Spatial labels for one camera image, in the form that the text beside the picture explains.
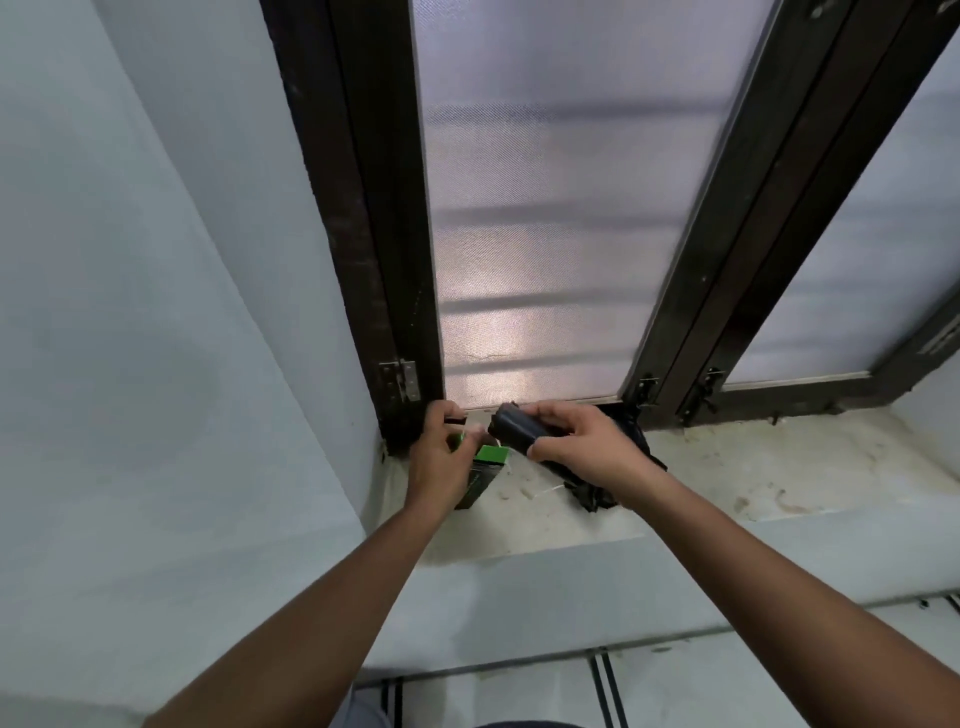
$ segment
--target left hand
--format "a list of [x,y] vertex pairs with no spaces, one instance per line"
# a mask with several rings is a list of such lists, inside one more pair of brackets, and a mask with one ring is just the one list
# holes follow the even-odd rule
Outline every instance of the left hand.
[[410,479],[403,507],[417,510],[437,525],[445,519],[467,492],[467,474],[473,456],[483,443],[482,430],[468,429],[454,451],[446,438],[459,431],[444,424],[444,417],[465,417],[456,402],[430,402],[423,419],[423,434],[410,448]]

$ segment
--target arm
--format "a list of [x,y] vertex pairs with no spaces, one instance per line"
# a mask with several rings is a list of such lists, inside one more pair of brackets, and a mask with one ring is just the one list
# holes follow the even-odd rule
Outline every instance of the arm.
[[655,466],[598,409],[524,409],[571,432],[540,438],[531,459],[566,465],[647,521],[811,725],[957,724],[960,676]]
[[446,445],[453,402],[427,408],[403,508],[150,716],[145,728],[326,726],[420,555],[467,488],[481,435]]

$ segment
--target dusty sill surface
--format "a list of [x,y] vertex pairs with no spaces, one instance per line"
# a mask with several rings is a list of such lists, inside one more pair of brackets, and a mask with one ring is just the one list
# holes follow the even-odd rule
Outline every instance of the dusty sill surface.
[[[490,413],[470,421],[486,425]],[[960,482],[924,455],[924,443],[886,408],[838,416],[703,425],[648,434],[672,474],[739,521],[960,497]],[[380,520],[400,507],[407,464],[388,463]],[[561,480],[512,452],[487,492],[454,512],[422,566],[632,539],[649,527],[623,508],[584,511]]]

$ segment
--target tiled floor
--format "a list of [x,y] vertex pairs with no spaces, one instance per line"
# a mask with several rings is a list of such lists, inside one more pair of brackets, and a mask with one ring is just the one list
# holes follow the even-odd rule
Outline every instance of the tiled floor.
[[[960,614],[946,599],[873,611],[960,670]],[[583,728],[805,726],[734,633],[614,650],[594,660],[610,723],[590,660],[583,657],[406,683],[401,693],[402,726],[475,728],[500,720],[558,720]],[[608,670],[621,700],[623,725]]]

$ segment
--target forearm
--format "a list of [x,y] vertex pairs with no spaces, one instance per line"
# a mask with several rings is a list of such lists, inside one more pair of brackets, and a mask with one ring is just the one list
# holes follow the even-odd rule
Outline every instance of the forearm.
[[651,466],[629,505],[673,551],[812,725],[940,726],[960,678]]
[[401,510],[146,726],[326,726],[441,518]]

